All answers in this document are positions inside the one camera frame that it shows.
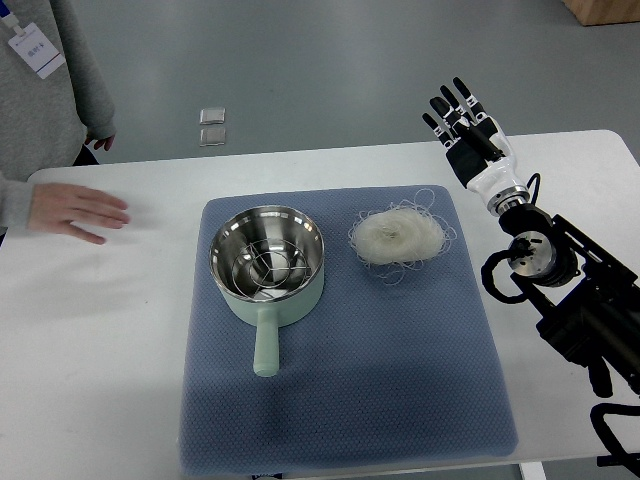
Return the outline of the grey sweater sleeve forearm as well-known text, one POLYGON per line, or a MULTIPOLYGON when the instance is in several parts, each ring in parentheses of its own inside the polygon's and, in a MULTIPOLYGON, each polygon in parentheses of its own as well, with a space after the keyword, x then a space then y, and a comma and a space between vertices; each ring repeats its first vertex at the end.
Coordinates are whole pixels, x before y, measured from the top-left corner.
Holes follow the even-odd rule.
POLYGON ((30 218, 33 186, 1 175, 1 234, 11 227, 26 227, 30 218))

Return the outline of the person's bare hand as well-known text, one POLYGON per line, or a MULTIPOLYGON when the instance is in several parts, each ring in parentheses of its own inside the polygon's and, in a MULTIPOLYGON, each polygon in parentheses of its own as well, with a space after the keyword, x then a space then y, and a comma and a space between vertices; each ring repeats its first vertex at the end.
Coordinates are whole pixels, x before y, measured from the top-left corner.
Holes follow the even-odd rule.
POLYGON ((37 184, 33 188, 27 229, 66 235, 94 245, 103 245, 103 236, 82 225, 119 230, 131 217, 125 201, 100 190, 65 183, 37 184))

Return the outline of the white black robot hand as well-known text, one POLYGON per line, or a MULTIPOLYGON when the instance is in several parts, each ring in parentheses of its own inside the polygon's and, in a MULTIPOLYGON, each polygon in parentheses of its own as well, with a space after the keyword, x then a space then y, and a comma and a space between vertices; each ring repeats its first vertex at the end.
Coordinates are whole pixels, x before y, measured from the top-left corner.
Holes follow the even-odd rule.
POLYGON ((459 77, 429 100, 422 119, 445 148, 454 175, 498 217, 533 195, 516 174, 515 152, 499 123, 459 77))

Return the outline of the person's far hand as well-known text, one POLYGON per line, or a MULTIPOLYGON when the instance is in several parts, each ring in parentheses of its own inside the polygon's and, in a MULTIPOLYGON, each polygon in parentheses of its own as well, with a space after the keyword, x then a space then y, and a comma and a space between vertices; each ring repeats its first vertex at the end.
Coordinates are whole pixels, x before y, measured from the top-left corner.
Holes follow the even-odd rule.
POLYGON ((115 137, 116 137, 115 134, 108 137, 100 138, 100 139, 93 139, 93 138, 87 137, 84 141, 84 145, 87 148, 91 147, 94 151, 99 151, 99 150, 110 151, 114 144, 115 137))

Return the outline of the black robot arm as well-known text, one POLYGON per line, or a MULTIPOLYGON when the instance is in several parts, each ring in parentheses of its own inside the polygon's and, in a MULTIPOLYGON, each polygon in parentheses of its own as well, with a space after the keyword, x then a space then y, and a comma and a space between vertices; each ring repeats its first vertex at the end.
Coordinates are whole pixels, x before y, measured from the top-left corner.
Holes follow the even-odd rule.
POLYGON ((485 290, 504 304, 530 302, 540 313, 540 337, 567 361, 584 367, 602 403, 590 412, 607 455, 600 466, 639 472, 639 455, 628 452, 607 423, 611 415, 636 417, 638 407, 611 402, 616 371, 639 390, 639 287, 637 275, 560 215, 536 205, 539 174, 524 192, 500 196, 501 229, 508 248, 481 268, 485 290))

